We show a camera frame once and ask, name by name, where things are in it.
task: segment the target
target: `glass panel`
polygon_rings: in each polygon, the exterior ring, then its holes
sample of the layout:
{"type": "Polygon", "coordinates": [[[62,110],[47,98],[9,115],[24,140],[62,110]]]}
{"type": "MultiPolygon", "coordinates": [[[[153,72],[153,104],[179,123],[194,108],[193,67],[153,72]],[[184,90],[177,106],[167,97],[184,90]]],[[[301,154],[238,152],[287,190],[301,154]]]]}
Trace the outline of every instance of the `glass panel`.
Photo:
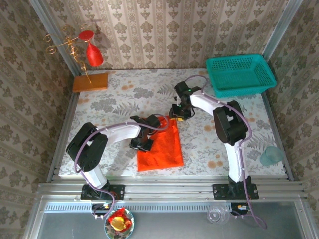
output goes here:
{"type": "MultiPolygon", "coordinates": [[[[134,213],[135,228],[130,239],[302,239],[294,203],[255,203],[255,212],[268,224],[259,228],[253,219],[235,219],[223,226],[211,224],[206,213],[134,213]]],[[[104,221],[90,213],[46,213],[39,239],[107,238],[104,221]]]]}

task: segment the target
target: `patterned tablecloth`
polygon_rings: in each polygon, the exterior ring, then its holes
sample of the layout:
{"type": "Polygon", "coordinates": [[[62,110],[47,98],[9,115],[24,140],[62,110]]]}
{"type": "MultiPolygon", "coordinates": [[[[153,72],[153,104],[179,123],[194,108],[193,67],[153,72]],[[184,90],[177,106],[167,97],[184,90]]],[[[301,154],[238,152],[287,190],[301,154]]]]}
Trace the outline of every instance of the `patterned tablecloth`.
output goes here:
{"type": "MultiPolygon", "coordinates": [[[[124,122],[130,116],[147,117],[154,113],[168,115],[176,95],[174,86],[194,74],[206,75],[206,69],[160,69],[108,71],[108,89],[81,92],[68,143],[86,122],[96,126],[124,122]]],[[[202,86],[201,77],[189,81],[190,87],[202,86]]],[[[211,84],[206,90],[214,95],[211,84]]],[[[284,175],[282,163],[263,166],[259,156],[269,145],[276,145],[261,95],[223,98],[237,100],[253,130],[245,144],[245,159],[250,175],[284,175]]],[[[106,175],[228,175],[225,146],[215,132],[213,117],[195,109],[195,116],[179,121],[179,136],[184,167],[137,172],[136,151],[129,148],[130,139],[107,146],[100,165],[106,175]]],[[[65,153],[59,176],[75,176],[73,161],[65,153]]]]}

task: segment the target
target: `teal plastic basket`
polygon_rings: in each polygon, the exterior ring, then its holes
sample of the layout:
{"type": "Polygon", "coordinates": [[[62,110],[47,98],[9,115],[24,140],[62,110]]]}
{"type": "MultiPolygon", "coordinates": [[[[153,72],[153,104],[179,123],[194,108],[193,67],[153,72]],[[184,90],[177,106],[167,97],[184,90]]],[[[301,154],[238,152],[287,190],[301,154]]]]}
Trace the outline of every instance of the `teal plastic basket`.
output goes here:
{"type": "Polygon", "coordinates": [[[260,94],[277,84],[260,54],[209,58],[206,65],[219,98],[260,94]]]}

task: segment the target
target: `orange fabric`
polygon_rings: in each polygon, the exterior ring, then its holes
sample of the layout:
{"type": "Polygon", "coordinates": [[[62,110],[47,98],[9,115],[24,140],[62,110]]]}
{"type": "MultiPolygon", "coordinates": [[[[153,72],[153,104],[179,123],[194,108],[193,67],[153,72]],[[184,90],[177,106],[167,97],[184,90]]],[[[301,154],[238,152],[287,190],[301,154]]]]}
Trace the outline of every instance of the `orange fabric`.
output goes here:
{"type": "MultiPolygon", "coordinates": [[[[159,117],[159,120],[165,127],[165,119],[159,117]]],[[[150,152],[138,151],[138,172],[184,166],[175,119],[169,119],[169,128],[165,132],[158,131],[150,139],[154,140],[150,152]]]]}

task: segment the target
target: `wooden base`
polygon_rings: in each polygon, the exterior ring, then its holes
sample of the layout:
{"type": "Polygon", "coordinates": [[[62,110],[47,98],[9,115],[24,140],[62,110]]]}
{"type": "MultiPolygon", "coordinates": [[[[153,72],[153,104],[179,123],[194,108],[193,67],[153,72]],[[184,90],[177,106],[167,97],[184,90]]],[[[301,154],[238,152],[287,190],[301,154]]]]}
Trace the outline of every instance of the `wooden base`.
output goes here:
{"type": "Polygon", "coordinates": [[[92,83],[90,83],[86,75],[76,76],[74,78],[72,91],[81,92],[81,91],[95,91],[95,90],[107,89],[108,87],[107,73],[89,75],[89,77],[92,83]]]}

